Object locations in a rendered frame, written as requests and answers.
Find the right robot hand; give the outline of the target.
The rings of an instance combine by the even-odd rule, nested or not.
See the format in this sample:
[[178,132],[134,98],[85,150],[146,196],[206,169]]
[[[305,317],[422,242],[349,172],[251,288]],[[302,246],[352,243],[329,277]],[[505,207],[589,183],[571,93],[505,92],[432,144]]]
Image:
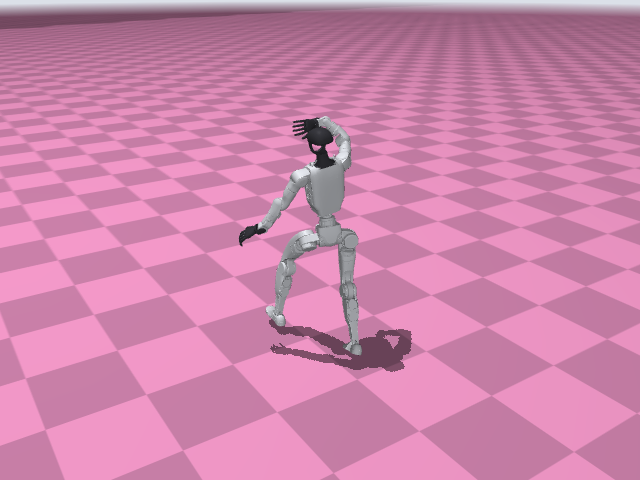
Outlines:
[[[297,120],[297,121],[293,121],[293,123],[300,123],[300,122],[304,122],[304,124],[299,124],[299,125],[293,125],[293,126],[292,126],[292,127],[301,127],[301,126],[304,126],[303,128],[299,128],[299,129],[296,129],[296,130],[292,130],[293,132],[295,132],[295,131],[302,131],[302,130],[304,130],[303,132],[300,132],[300,133],[298,133],[298,134],[294,134],[294,136],[298,136],[298,135],[305,134],[305,133],[309,132],[310,130],[312,130],[312,129],[314,129],[314,128],[319,127],[319,123],[318,123],[317,119],[320,119],[320,118],[313,118],[313,119],[311,119],[311,120],[310,120],[310,119],[305,119],[305,120]],[[302,137],[302,139],[306,139],[306,138],[307,138],[307,134],[306,134],[305,136],[303,136],[303,137]]]

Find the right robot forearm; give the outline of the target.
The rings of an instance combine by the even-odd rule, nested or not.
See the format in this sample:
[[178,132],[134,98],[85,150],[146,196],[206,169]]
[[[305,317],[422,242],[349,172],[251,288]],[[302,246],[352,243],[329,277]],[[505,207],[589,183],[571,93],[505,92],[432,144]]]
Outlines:
[[340,133],[345,140],[350,141],[350,137],[344,131],[344,129],[337,125],[334,121],[331,122],[331,119],[328,116],[323,116],[322,118],[317,119],[317,121],[319,123],[319,127],[326,127],[326,129],[332,134],[333,137],[337,136]]

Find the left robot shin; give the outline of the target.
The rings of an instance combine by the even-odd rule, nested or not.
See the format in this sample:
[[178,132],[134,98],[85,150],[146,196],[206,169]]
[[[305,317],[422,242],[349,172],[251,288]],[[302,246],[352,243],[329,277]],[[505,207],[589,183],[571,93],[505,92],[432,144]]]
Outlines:
[[280,262],[276,272],[276,280],[275,280],[275,310],[274,313],[279,315],[279,312],[283,313],[284,304],[287,295],[289,294],[289,290],[292,284],[292,277],[286,276],[287,265],[285,262]]

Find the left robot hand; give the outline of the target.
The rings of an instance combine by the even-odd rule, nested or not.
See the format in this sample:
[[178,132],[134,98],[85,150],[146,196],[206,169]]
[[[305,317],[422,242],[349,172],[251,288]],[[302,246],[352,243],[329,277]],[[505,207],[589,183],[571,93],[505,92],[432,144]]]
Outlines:
[[258,230],[257,230],[257,228],[258,228],[258,224],[255,224],[254,226],[248,226],[248,227],[246,227],[246,228],[245,228],[245,230],[243,230],[243,231],[241,231],[241,232],[240,232],[240,235],[239,235],[239,243],[240,243],[240,245],[241,245],[241,246],[243,246],[243,245],[242,245],[242,242],[243,242],[244,240],[246,240],[246,239],[248,239],[248,238],[252,237],[254,234],[256,234],[256,233],[257,233],[258,235],[260,235],[260,234],[262,234],[262,233],[265,233],[265,232],[266,232],[266,230],[265,230],[264,228],[261,228],[261,229],[258,229]]

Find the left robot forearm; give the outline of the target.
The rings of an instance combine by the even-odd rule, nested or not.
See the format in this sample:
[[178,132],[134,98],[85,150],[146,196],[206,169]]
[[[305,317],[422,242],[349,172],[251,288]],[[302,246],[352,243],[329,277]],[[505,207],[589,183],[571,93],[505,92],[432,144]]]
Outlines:
[[[258,223],[258,229],[264,228],[266,230],[265,233],[268,232],[268,229],[271,228],[271,226],[275,223],[275,221],[280,218],[281,216],[281,207],[282,207],[282,202],[280,199],[274,199],[271,208],[269,210],[269,212],[267,213],[267,215],[263,218],[263,220],[261,222]],[[264,234],[264,233],[262,233]]]

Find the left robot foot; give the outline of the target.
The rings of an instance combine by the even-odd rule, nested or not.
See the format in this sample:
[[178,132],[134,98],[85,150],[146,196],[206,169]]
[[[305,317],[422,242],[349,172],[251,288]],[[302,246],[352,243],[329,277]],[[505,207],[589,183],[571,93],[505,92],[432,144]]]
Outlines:
[[275,307],[274,306],[267,306],[266,307],[266,313],[267,315],[274,320],[274,322],[276,323],[276,325],[278,326],[284,326],[286,324],[286,320],[284,315],[279,312],[279,315],[276,315],[274,313]]

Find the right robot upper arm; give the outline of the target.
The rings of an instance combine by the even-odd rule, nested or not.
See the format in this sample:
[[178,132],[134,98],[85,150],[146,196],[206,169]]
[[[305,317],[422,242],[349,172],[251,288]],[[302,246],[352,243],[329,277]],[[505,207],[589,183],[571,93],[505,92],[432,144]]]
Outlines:
[[351,141],[345,140],[340,134],[335,142],[339,148],[339,154],[336,155],[337,158],[341,160],[344,165],[344,172],[351,166]]

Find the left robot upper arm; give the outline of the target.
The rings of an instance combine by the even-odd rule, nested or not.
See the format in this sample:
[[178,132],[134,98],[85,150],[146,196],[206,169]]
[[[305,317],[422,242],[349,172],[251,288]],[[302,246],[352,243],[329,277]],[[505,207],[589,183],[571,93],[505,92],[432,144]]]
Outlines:
[[282,202],[282,207],[280,211],[284,211],[288,208],[288,206],[290,205],[292,200],[295,198],[300,188],[305,187],[308,184],[309,177],[310,177],[310,172],[308,171],[307,168],[295,170],[290,175],[290,180],[283,192],[283,197],[278,198]]

